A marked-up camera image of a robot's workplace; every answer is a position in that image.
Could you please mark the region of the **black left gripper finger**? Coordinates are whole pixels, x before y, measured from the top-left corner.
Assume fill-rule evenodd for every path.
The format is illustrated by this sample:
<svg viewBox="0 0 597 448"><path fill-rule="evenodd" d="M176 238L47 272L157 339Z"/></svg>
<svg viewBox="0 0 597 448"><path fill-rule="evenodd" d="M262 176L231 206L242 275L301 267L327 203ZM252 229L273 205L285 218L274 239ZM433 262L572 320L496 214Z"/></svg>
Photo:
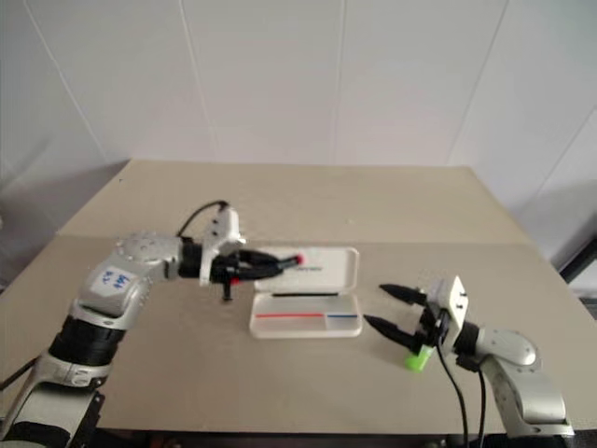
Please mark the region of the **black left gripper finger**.
<svg viewBox="0 0 597 448"><path fill-rule="evenodd" d="M244 249L240 251L240 262L250 269L285 270L299 265L299 256L278 258L270 253Z"/></svg>
<svg viewBox="0 0 597 448"><path fill-rule="evenodd" d="M238 279L240 281L256 281L276 277L284 272L283 268L277 265L254 266L238 269Z"/></svg>

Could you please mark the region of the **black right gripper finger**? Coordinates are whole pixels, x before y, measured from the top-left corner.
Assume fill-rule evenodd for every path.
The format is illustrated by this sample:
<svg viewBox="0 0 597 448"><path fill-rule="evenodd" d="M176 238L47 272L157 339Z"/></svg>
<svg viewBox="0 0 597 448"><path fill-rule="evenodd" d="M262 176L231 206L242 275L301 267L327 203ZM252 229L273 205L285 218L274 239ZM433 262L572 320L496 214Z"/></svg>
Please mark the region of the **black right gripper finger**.
<svg viewBox="0 0 597 448"><path fill-rule="evenodd" d="M391 297L409 305L423 305L423 292L418 288L405 287L397 284L381 284L380 289Z"/></svg>
<svg viewBox="0 0 597 448"><path fill-rule="evenodd" d="M386 339L397 343L407 349L415 349L414 336L401 330L396 324L375 315L364 315L369 325Z"/></svg>

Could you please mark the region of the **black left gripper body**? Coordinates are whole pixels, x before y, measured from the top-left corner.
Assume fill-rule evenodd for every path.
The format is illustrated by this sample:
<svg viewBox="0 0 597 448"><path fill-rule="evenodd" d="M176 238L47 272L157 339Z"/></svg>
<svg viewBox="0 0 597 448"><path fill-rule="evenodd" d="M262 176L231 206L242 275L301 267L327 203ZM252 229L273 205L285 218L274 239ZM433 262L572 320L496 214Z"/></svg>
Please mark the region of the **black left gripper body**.
<svg viewBox="0 0 597 448"><path fill-rule="evenodd" d="M232 288L243 281L239 274L240 265L239 251L227 256L218 256L212 263L212 283L222 286L223 301L232 301Z"/></svg>

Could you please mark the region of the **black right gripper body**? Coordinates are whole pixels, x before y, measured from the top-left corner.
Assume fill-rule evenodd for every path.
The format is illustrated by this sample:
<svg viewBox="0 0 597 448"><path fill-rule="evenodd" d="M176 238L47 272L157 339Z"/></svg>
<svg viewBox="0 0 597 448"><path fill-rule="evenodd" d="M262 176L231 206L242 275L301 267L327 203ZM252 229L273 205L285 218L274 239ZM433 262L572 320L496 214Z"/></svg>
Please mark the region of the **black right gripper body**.
<svg viewBox="0 0 597 448"><path fill-rule="evenodd" d="M435 347L447 336L451 322L450 301L446 295L429 298L421 289L414 290L412 301L423 307L411 350L413 355L420 355L424 346Z"/></svg>

